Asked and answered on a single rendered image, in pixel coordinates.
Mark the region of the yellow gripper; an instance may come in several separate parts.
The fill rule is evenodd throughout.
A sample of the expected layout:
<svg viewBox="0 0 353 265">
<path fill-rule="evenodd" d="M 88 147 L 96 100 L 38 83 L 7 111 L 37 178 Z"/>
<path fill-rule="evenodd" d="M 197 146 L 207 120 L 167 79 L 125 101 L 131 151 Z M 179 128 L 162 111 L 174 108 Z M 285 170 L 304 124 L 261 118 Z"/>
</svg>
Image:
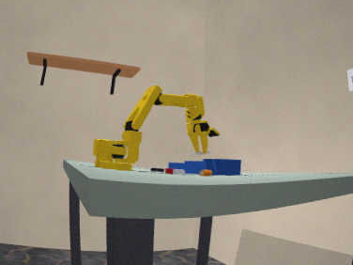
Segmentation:
<svg viewBox="0 0 353 265">
<path fill-rule="evenodd" d="M 187 132 L 192 140 L 193 147 L 196 152 L 199 152 L 198 135 L 201 139 L 203 153 L 207 152 L 207 134 L 209 137 L 220 136 L 214 128 L 210 128 L 208 121 L 201 121 L 201 119 L 194 120 L 187 123 Z"/>
</svg>

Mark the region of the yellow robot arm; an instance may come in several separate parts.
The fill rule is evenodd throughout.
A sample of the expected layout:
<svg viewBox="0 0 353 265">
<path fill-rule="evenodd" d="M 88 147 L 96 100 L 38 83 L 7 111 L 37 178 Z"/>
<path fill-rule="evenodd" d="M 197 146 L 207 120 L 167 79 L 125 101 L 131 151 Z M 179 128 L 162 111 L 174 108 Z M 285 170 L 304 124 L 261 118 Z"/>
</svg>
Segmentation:
<svg viewBox="0 0 353 265">
<path fill-rule="evenodd" d="M 201 119 L 204 116 L 204 102 L 201 96 L 194 94 L 178 96 L 161 94 L 161 92 L 162 89 L 157 85 L 149 87 L 146 90 L 146 93 L 136 104 L 124 124 L 125 131 L 122 133 L 123 141 L 117 140 L 115 143 L 115 141 L 112 140 L 99 139 L 95 166 L 131 171 L 132 164 L 139 160 L 139 145 L 142 140 L 142 132 L 138 132 L 138 130 L 146 120 L 153 104 L 186 107 L 187 122 Z M 122 146 L 128 148 L 128 158 L 126 159 L 123 158 L 124 155 L 126 155 L 127 148 Z M 113 163 L 114 159 L 117 163 Z"/>
</svg>

